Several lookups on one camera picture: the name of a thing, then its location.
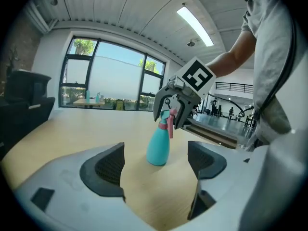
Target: window frame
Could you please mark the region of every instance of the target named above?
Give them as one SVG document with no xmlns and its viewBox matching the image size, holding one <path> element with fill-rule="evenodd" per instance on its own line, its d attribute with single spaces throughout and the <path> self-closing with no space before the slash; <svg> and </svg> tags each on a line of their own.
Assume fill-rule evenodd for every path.
<svg viewBox="0 0 308 231">
<path fill-rule="evenodd" d="M 78 38 L 79 39 L 88 39 L 88 40 L 96 41 L 96 45 L 94 47 L 92 56 L 78 55 L 78 54 L 69 54 L 69 52 L 72 49 L 74 40 L 78 39 Z M 91 70 L 92 70 L 92 65 L 93 65 L 94 57 L 96 55 L 96 51 L 98 49 L 98 46 L 99 46 L 100 42 L 113 44 L 113 45 L 116 45 L 116 46 L 119 46 L 119 47 L 122 47 L 122 48 L 126 48 L 128 50 L 135 51 L 135 52 L 138 52 L 140 54 L 143 54 L 143 66 L 142 66 L 142 73 L 141 73 L 141 79 L 140 79 L 140 85 L 139 85 L 139 92 L 138 92 L 138 97 L 137 97 L 137 101 L 136 101 L 136 107 L 135 107 L 135 110 L 130 110 L 130 111 L 148 111 L 148 112 L 152 112 L 152 110 L 139 110 L 141 95 L 142 96 L 155 97 L 155 94 L 142 92 L 144 75 L 148 74 L 148 75 L 160 78 L 159 89 L 161 89 L 162 86 L 163 86 L 163 81 L 164 81 L 164 76 L 165 76 L 166 62 L 163 62 L 163 61 L 157 59 L 156 57 L 153 57 L 153 56 L 149 55 L 146 52 L 142 52 L 142 51 L 136 50 L 136 49 L 134 49 L 132 47 L 129 47 L 127 45 L 123 45 L 123 44 L 120 44 L 120 43 L 104 40 L 104 39 L 101 39 L 101 38 L 89 38 L 89 37 L 79 37 L 79 36 L 73 36 L 72 37 L 72 39 L 70 41 L 70 44 L 69 44 L 69 47 L 66 50 L 65 57 L 63 59 L 62 69 L 61 69 L 61 73 L 60 73 L 60 80 L 59 80 L 58 106 L 61 107 L 61 108 L 88 109 L 86 107 L 78 107 L 78 106 L 76 106 L 76 107 L 69 107 L 69 106 L 63 105 L 62 87 L 80 87 L 80 88 L 85 88 L 85 93 L 87 92 L 87 90 L 89 89 L 89 81 L 90 81 L 90 76 L 91 76 Z M 160 74 L 156 74 L 156 73 L 154 73 L 152 71 L 149 71 L 149 70 L 145 69 L 147 57 L 150 57 L 153 60 L 163 64 L 163 69 L 162 69 L 162 74 L 161 75 Z M 65 67 L 66 67 L 67 61 L 69 59 L 88 60 L 89 61 L 85 84 L 63 83 Z"/>
</svg>

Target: white ceiling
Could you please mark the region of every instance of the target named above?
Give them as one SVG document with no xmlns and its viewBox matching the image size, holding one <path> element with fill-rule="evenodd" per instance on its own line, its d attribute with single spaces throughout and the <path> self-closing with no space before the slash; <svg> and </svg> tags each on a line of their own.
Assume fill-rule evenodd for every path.
<svg viewBox="0 0 308 231">
<path fill-rule="evenodd" d="M 246 6 L 244 0 L 58 0 L 56 6 L 51 0 L 33 1 L 46 22 L 58 19 L 116 26 L 145 37 L 184 62 L 197 56 L 204 63 L 231 48 L 240 33 Z M 187 46 L 199 37 L 176 13 L 183 3 L 206 29 L 214 46 L 206 47 L 202 41 Z M 253 61 L 243 67 L 253 68 Z"/>
</svg>

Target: table surface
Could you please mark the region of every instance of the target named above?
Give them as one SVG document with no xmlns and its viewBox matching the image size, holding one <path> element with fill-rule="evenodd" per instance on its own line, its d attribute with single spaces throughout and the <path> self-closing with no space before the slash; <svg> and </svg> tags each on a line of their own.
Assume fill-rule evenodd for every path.
<svg viewBox="0 0 308 231">
<path fill-rule="evenodd" d="M 95 99 L 90 99 L 90 102 L 87 102 L 87 99 L 81 98 L 78 99 L 77 101 L 73 102 L 73 105 L 93 105 L 93 106 L 100 106 L 105 104 L 105 102 L 99 102 L 97 103 Z"/>
<path fill-rule="evenodd" d="M 187 222 L 196 190 L 187 141 L 215 143 L 178 129 L 170 141 L 166 165 L 153 166 L 146 161 L 146 149 L 156 128 L 152 112 L 67 109 L 18 142 L 1 167 L 15 189 L 52 159 L 124 142 L 121 187 L 126 204 L 155 229 L 169 230 Z"/>
</svg>

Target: fluorescent light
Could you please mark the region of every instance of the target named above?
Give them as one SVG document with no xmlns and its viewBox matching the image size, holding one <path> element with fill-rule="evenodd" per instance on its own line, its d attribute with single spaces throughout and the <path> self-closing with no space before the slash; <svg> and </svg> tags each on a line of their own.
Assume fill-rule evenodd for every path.
<svg viewBox="0 0 308 231">
<path fill-rule="evenodd" d="M 206 46 L 212 46 L 213 41 L 211 40 L 210 36 L 207 34 L 207 32 L 205 31 L 205 29 L 203 28 L 203 26 L 200 24 L 200 22 L 197 20 L 196 17 L 194 17 L 194 15 L 186 8 L 183 7 L 181 9 L 179 9 L 177 11 L 177 13 L 183 17 L 183 19 L 185 21 L 187 21 L 187 23 L 189 25 L 191 25 L 191 27 L 196 31 L 196 33 L 199 35 L 199 37 L 203 40 L 204 44 Z"/>
</svg>

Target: bottle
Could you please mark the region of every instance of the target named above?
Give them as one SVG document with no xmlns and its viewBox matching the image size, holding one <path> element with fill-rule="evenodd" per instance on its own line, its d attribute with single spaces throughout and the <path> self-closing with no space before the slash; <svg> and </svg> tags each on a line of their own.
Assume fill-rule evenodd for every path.
<svg viewBox="0 0 308 231">
<path fill-rule="evenodd" d="M 86 100 L 87 100 L 87 103 L 90 103 L 90 91 L 89 90 L 86 91 Z"/>
<path fill-rule="evenodd" d="M 146 159 L 156 166 L 164 165 L 169 157 L 170 139 L 173 138 L 173 119 L 176 109 L 164 110 L 160 113 L 161 120 L 153 134 L 146 153 Z"/>
<path fill-rule="evenodd" d="M 100 103 L 101 103 L 101 104 L 105 104 L 104 95 L 101 95 L 101 98 L 100 98 Z"/>
<path fill-rule="evenodd" d="M 98 92 L 97 94 L 96 94 L 96 99 L 95 99 L 95 102 L 96 103 L 99 103 L 100 102 L 100 92 Z"/>
</svg>

